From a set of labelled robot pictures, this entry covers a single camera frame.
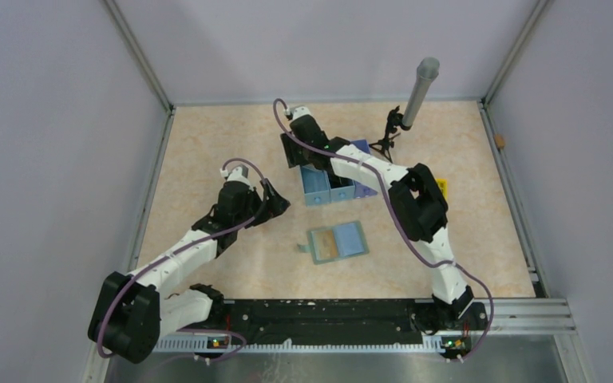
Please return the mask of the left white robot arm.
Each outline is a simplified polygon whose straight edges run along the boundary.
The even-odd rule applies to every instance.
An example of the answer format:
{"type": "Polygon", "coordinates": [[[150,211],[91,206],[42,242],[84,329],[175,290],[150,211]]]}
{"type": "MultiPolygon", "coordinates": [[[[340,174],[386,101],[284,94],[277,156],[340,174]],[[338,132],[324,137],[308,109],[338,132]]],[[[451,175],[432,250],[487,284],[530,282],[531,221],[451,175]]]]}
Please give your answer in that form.
{"type": "Polygon", "coordinates": [[[88,337],[100,357],[144,361],[165,335],[193,323],[213,330],[223,322],[221,294],[208,286],[177,293],[176,287],[199,267],[217,259],[239,231],[281,216],[290,207],[266,177],[255,187],[249,168],[223,168],[216,203],[184,236],[145,266],[103,281],[88,337]]]}

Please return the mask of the gold credit card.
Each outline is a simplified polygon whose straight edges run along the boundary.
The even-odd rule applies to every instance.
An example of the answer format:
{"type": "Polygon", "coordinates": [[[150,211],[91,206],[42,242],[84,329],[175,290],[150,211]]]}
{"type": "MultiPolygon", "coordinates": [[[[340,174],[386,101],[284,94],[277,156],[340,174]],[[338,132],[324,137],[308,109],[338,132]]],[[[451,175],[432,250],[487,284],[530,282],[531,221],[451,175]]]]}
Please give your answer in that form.
{"type": "Polygon", "coordinates": [[[332,229],[315,231],[312,236],[318,261],[330,261],[339,256],[338,244],[332,229]]]}

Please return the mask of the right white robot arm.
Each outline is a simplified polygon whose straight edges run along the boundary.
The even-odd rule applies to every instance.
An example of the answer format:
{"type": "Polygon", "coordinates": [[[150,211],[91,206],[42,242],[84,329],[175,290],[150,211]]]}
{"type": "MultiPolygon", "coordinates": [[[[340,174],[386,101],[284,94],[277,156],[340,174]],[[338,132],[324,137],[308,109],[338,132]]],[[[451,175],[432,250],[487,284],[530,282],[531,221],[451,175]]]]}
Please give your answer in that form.
{"type": "Polygon", "coordinates": [[[449,205],[425,164],[392,164],[359,149],[341,137],[329,138],[305,106],[273,104],[282,125],[281,140],[291,167],[311,166],[332,176],[353,180],[384,199],[394,225],[408,248],[430,269],[432,300],[438,322],[456,329],[468,319],[474,303],[469,274],[455,258],[449,241],[449,205]]]}

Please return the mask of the green leather card holder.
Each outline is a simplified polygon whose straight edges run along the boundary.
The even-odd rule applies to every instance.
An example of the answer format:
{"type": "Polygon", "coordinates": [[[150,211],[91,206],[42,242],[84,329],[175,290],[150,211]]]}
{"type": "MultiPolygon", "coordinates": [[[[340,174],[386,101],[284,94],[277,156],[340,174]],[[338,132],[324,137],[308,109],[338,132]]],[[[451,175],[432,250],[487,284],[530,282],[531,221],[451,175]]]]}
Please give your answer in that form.
{"type": "Polygon", "coordinates": [[[303,254],[310,254],[314,265],[333,263],[345,259],[351,259],[370,253],[370,248],[366,240],[365,233],[360,221],[340,223],[334,226],[317,227],[306,232],[306,244],[297,244],[296,249],[303,254]],[[332,229],[338,244],[339,256],[330,261],[318,261],[314,248],[313,234],[315,231],[332,229]]]}

